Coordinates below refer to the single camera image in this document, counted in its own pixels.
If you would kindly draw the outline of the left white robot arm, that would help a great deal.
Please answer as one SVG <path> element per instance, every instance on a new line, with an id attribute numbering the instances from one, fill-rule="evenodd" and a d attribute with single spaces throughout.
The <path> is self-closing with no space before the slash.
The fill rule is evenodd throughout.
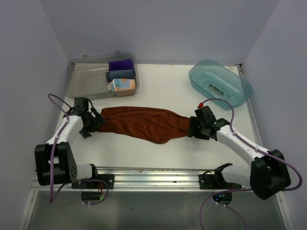
<path id="1" fill-rule="evenodd" d="M 89 188 L 97 187 L 100 177 L 95 165 L 78 165 L 71 145 L 78 135 L 84 139 L 89 138 L 104 124 L 105 120 L 94 108 L 91 100 L 75 98 L 74 107 L 66 112 L 54 136 L 45 144 L 35 147 L 38 183 L 47 186 L 83 181 Z"/>

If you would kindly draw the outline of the brown towel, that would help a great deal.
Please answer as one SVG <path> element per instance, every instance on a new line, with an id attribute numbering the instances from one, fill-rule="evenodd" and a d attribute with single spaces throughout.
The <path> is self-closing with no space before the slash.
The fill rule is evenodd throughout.
<path id="1" fill-rule="evenodd" d="M 171 139 L 188 135 L 190 119 L 170 110 L 119 106 L 102 109 L 100 115 L 105 124 L 97 131 L 116 133 L 164 144 Z"/>

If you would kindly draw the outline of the teal transparent plastic bin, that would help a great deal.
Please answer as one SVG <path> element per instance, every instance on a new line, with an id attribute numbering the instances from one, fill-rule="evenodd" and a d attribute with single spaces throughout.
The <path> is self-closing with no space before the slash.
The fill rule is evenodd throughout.
<path id="1" fill-rule="evenodd" d="M 196 91 L 207 99 L 213 98 L 213 102 L 225 110 L 229 110 L 230 106 L 224 101 L 237 108 L 242 106 L 253 93 L 248 81 L 213 60 L 204 60 L 195 65 L 189 71 L 189 80 Z M 224 95 L 219 96 L 213 92 L 209 84 L 223 91 Z"/>

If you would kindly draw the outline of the grey transparent plastic bin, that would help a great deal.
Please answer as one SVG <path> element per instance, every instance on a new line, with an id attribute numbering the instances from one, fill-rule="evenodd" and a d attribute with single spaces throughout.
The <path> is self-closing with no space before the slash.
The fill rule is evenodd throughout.
<path id="1" fill-rule="evenodd" d="M 131 59 L 133 62 L 136 91 L 140 85 L 136 57 L 133 53 L 116 52 L 109 55 L 84 56 L 68 62 L 66 74 L 66 96 L 68 98 L 86 97 L 103 99 L 117 97 L 109 91 L 110 82 L 106 80 L 110 61 Z"/>

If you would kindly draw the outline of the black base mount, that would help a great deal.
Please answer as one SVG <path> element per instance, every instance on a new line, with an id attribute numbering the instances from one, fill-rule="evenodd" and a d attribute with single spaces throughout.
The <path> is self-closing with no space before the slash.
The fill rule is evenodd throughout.
<path id="1" fill-rule="evenodd" d="M 113 189 L 114 174 L 99 174 L 95 179 L 81 180 L 71 184 L 72 189 Z"/>
<path id="2" fill-rule="evenodd" d="M 215 174 L 211 171 L 205 171 L 198 175 L 199 187 L 201 190 L 232 190 L 241 189 L 242 186 L 236 183 L 228 183 L 221 174 Z"/>

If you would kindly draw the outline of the colourful polka dot towel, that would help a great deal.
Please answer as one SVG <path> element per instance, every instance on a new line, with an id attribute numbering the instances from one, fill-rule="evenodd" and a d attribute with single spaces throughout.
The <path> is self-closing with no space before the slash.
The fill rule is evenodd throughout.
<path id="1" fill-rule="evenodd" d="M 108 85 L 109 91 L 116 96 L 130 96 L 136 93 L 134 79 L 113 79 Z"/>

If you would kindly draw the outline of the aluminium mounting rail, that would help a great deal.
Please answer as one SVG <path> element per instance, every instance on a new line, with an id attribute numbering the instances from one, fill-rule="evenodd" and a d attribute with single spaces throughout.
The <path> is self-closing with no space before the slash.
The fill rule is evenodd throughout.
<path id="1" fill-rule="evenodd" d="M 115 175 L 114 187 L 110 190 L 117 192 L 195 192 L 200 190 L 198 175 L 205 171 L 221 174 L 226 182 L 236 183 L 245 188 L 249 186 L 250 173 L 248 168 L 230 164 L 224 164 L 215 170 L 110 167 L 96 167 L 96 169 L 98 175 Z M 63 190 L 68 191 L 72 189 L 71 184 L 54 184 L 54 189 L 57 190 L 62 185 Z M 98 189 L 77 190 L 90 192 Z"/>

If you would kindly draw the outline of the purple rolled towel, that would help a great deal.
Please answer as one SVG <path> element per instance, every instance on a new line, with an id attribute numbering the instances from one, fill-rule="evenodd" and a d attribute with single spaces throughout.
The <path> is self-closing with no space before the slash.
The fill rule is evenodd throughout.
<path id="1" fill-rule="evenodd" d="M 134 68 L 131 59 L 110 61 L 108 67 L 109 71 L 129 70 Z"/>

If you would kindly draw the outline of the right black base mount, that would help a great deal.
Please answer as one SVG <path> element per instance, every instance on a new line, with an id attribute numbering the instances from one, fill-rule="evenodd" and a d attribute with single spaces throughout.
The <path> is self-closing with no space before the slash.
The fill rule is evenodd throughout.
<path id="1" fill-rule="evenodd" d="M 199 187 L 201 190 L 232 190 L 241 189 L 242 186 L 236 183 L 228 183 L 221 174 L 215 174 L 211 171 L 205 171 L 198 175 Z"/>

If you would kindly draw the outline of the label inside teal bin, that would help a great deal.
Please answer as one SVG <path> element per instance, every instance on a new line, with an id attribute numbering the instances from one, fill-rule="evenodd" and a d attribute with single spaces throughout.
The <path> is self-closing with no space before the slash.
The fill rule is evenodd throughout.
<path id="1" fill-rule="evenodd" d="M 216 94 L 218 94 L 219 96 L 223 96 L 224 92 L 219 90 L 217 87 L 213 86 L 212 84 L 209 84 L 209 88 L 215 92 Z"/>

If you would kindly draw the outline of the grey-blue rolled towel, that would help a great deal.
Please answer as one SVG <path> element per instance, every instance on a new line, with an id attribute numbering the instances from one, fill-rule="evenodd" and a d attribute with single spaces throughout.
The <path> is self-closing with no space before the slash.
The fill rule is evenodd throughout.
<path id="1" fill-rule="evenodd" d="M 106 73 L 107 82 L 111 82 L 113 79 L 134 79 L 134 70 L 115 70 Z"/>

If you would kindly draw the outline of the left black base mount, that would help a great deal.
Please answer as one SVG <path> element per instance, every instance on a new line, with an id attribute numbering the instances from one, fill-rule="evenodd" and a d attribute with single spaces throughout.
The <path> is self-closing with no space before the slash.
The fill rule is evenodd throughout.
<path id="1" fill-rule="evenodd" d="M 71 184 L 72 189 L 113 189 L 114 174 L 99 174 L 95 179 L 81 180 Z"/>

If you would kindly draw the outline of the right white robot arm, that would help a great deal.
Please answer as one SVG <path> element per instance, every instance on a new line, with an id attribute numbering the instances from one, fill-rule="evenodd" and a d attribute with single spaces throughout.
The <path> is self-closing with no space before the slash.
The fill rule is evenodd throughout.
<path id="1" fill-rule="evenodd" d="M 246 187 L 265 200 L 290 186 L 290 175 L 279 150 L 270 151 L 240 136 L 232 122 L 216 119 L 208 106 L 196 109 L 195 114 L 189 119 L 189 138 L 220 142 L 248 164 L 244 168 L 225 163 L 214 169 L 212 174 L 204 172 L 199 175 L 201 189 Z"/>

